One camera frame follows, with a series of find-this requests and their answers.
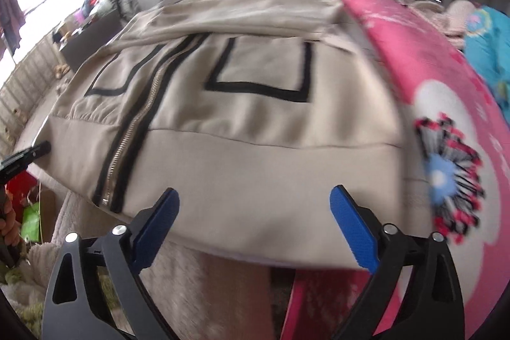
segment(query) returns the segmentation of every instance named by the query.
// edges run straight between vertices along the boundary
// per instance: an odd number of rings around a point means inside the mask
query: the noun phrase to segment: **metal zipper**
[[[187,46],[183,51],[180,51],[178,54],[175,54],[171,59],[167,61],[167,63],[164,66],[161,66],[156,74],[154,75],[154,78],[152,80],[152,85],[150,86],[150,92],[149,96],[147,97],[147,101],[145,102],[144,106],[140,109],[140,111],[134,116],[132,121],[129,123],[128,128],[126,129],[126,132],[124,132],[122,136],[122,140],[117,147],[117,150],[112,158],[112,162],[110,163],[110,166],[108,167],[108,174],[106,175],[106,181],[105,181],[105,188],[103,191],[103,196],[101,198],[101,202],[103,205],[110,207],[111,204],[111,198],[113,196],[113,190],[115,189],[115,181],[117,180],[117,171],[120,163],[122,162],[122,157],[125,154],[126,148],[128,147],[128,144],[131,140],[131,137],[133,136],[133,133],[136,131],[136,128],[140,122],[140,120],[147,114],[147,112],[152,107],[152,104],[154,103],[154,99],[156,97],[156,94],[159,90],[160,84],[161,84],[161,78],[163,74],[165,73],[166,69],[170,66],[170,64],[175,61],[175,59],[179,58],[182,54],[187,53],[190,49],[193,49],[195,45],[197,44],[197,39],[194,39],[190,45]]]

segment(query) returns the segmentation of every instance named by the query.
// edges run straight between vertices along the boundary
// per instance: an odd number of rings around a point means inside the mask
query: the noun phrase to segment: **green bag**
[[[23,223],[21,225],[21,237],[29,242],[41,242],[41,209],[40,203],[34,203],[23,211]]]

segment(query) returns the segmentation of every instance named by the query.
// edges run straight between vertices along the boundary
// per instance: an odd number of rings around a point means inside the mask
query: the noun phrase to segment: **colorful clothing pile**
[[[466,49],[471,67],[484,79],[510,124],[510,18],[484,6],[466,21]]]
[[[409,5],[409,9],[446,36],[458,50],[463,50],[466,19],[476,10],[476,6],[466,0],[456,0],[445,8],[432,1],[419,1]]]

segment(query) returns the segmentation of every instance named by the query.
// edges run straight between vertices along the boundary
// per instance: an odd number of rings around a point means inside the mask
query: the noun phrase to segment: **teal fabric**
[[[466,30],[464,54],[510,125],[510,18],[484,6],[467,18]]]

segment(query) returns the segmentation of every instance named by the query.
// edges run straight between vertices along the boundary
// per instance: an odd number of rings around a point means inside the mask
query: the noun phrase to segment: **flower pattern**
[[[479,36],[485,34],[492,28],[492,20],[489,13],[478,9],[466,19],[466,35]]]
[[[444,113],[437,122],[418,119],[415,129],[430,184],[435,228],[461,243],[480,223],[477,212],[485,195],[478,175],[480,156],[463,142],[464,134]]]
[[[444,126],[436,131],[437,135],[431,134],[431,136],[428,136],[430,132],[427,131],[423,135],[423,140],[420,140],[418,136],[418,142],[430,141],[433,138],[438,140],[438,137],[442,138],[443,135],[445,137],[450,135],[450,138],[453,140],[459,137],[460,142],[463,144],[460,148],[463,149],[464,153],[471,154],[473,157],[472,164],[469,161],[459,164],[467,170],[470,170],[471,167],[471,171],[477,176],[474,177],[476,183],[483,187],[483,196],[477,197],[477,200],[480,202],[479,206],[476,206],[476,202],[473,206],[473,208],[477,207],[478,210],[472,210],[472,214],[479,218],[478,222],[475,221],[477,226],[475,226],[475,223],[469,225],[468,232],[465,235],[462,235],[462,232],[450,231],[448,233],[448,245],[455,262],[458,279],[461,283],[462,299],[464,304],[467,304],[479,283],[490,284],[488,281],[480,281],[482,269],[487,266],[487,262],[484,259],[484,251],[487,246],[493,246],[496,243],[501,230],[501,198],[493,165],[494,159],[489,157],[486,151],[488,149],[485,149],[479,142],[477,128],[473,122],[476,108],[473,108],[474,113],[470,113],[458,94],[445,83],[437,80],[423,81],[415,91],[412,109],[414,109],[414,120],[428,118],[435,120],[437,124],[441,120],[444,121]],[[453,119],[452,125],[450,125],[448,118]],[[443,129],[450,131],[450,133],[443,133]],[[436,148],[432,144],[427,144],[426,146],[429,149]],[[424,166],[427,166],[427,158],[424,160]],[[433,213],[435,213],[435,206],[430,196],[429,201]],[[464,207],[467,209],[464,212],[470,215],[469,204]],[[448,223],[443,225],[449,230]],[[455,230],[462,231],[462,229],[462,223],[456,221]]]

